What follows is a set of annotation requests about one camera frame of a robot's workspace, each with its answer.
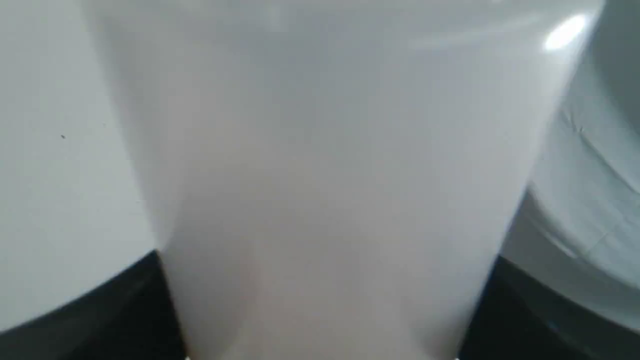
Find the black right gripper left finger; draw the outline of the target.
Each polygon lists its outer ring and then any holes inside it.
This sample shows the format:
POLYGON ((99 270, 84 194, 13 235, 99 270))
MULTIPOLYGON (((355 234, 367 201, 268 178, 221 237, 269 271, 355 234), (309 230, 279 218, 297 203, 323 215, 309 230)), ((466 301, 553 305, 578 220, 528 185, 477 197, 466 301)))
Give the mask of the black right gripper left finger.
POLYGON ((3 360, 185 360, 157 251, 78 299, 0 337, 3 360))

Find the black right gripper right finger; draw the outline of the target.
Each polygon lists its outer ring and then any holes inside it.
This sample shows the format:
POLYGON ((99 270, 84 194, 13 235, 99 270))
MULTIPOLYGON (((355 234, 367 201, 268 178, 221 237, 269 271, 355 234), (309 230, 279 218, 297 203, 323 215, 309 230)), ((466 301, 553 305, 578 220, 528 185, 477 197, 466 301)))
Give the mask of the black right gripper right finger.
POLYGON ((561 296, 499 256, 460 360, 637 360, 638 333, 561 296))

